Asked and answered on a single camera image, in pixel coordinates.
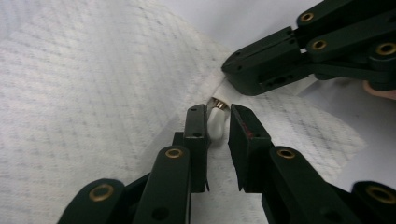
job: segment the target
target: textured white fabric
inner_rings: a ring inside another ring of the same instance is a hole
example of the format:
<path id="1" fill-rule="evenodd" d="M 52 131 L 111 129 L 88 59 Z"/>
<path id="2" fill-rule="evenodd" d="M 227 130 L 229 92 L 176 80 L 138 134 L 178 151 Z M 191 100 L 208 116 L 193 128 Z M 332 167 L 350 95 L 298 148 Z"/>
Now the textured white fabric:
<path id="1" fill-rule="evenodd" d="M 0 223 L 54 223 L 86 184 L 128 184 L 207 102 L 231 53 L 155 1 L 0 1 Z M 326 180 L 364 145 L 287 90 L 241 97 L 276 145 L 300 149 Z M 227 136 L 208 157 L 210 192 L 192 223 L 263 223 L 237 191 Z"/>

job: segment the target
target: brass screw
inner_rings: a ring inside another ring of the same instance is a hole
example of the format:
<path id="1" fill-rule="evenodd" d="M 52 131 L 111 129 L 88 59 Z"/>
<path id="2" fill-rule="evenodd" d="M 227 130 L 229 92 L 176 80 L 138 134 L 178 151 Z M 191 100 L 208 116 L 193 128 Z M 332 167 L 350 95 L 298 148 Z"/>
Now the brass screw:
<path id="1" fill-rule="evenodd" d="M 293 159 L 294 157 L 296 157 L 296 154 L 294 154 L 294 152 L 292 152 L 291 150 L 286 149 L 286 148 L 279 149 L 276 152 L 276 154 L 278 156 L 283 157 L 283 158 L 288 159 L 288 160 Z"/>
<path id="2" fill-rule="evenodd" d="M 314 13 L 312 12 L 305 13 L 300 17 L 300 21 L 312 21 L 312 19 L 314 19 Z"/>
<path id="3" fill-rule="evenodd" d="M 165 155 L 171 159 L 177 159 L 183 155 L 183 151 L 178 148 L 172 148 L 165 152 Z"/>
<path id="4" fill-rule="evenodd" d="M 113 194 L 113 192 L 114 192 L 113 186 L 108 184 L 102 184 L 90 191 L 90 199 L 93 202 L 98 203 L 108 199 Z"/>
<path id="5" fill-rule="evenodd" d="M 379 55 L 390 55 L 396 52 L 396 44 L 395 43 L 384 43 L 376 47 L 375 52 Z"/>
<path id="6" fill-rule="evenodd" d="M 227 108 L 227 105 L 224 102 L 222 102 L 221 100 L 213 98 L 213 101 L 214 101 L 216 108 L 218 108 L 220 110 L 224 110 L 225 108 Z"/>
<path id="7" fill-rule="evenodd" d="M 386 189 L 377 186 L 368 186 L 366 193 L 381 203 L 396 204 L 396 196 Z"/>
<path id="8" fill-rule="evenodd" d="M 312 49 L 321 50 L 326 48 L 327 42 L 324 40 L 318 40 L 312 45 Z"/>

